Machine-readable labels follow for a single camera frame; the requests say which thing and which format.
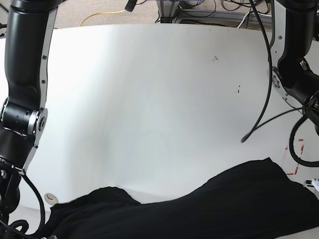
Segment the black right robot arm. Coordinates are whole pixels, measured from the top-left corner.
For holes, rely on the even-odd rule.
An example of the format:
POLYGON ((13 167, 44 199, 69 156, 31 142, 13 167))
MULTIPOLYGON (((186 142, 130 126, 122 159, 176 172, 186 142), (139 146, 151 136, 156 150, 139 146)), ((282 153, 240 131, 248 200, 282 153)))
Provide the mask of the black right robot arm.
POLYGON ((44 202, 26 175, 38 149, 48 118, 47 65, 60 1, 13 0, 6 26, 4 69, 8 97, 0 112, 0 236, 26 239, 28 223, 9 223, 20 200, 24 180, 39 201, 40 223, 45 224, 44 202))

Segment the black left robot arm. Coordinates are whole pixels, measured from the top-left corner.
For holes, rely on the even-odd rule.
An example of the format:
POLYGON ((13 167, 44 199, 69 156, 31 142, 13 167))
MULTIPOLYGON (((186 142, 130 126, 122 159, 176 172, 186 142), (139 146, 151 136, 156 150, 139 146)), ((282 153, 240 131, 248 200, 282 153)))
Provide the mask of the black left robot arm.
POLYGON ((319 77, 305 59, 313 41, 318 2, 273 0, 271 8, 273 86, 292 108, 305 106, 319 91, 319 77))

